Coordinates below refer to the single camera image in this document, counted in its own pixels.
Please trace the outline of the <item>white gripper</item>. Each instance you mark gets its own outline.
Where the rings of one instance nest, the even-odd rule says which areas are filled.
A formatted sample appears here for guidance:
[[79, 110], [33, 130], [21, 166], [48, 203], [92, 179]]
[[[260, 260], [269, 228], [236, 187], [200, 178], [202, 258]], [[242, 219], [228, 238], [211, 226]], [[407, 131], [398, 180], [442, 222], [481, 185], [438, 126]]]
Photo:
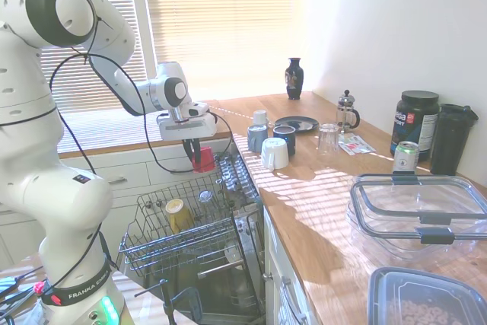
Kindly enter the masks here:
[[164, 141], [183, 140], [186, 156], [195, 162], [201, 161], [199, 139], [212, 137], [217, 132], [215, 118], [210, 113], [180, 123], [173, 121], [169, 116], [158, 117], [158, 127]]

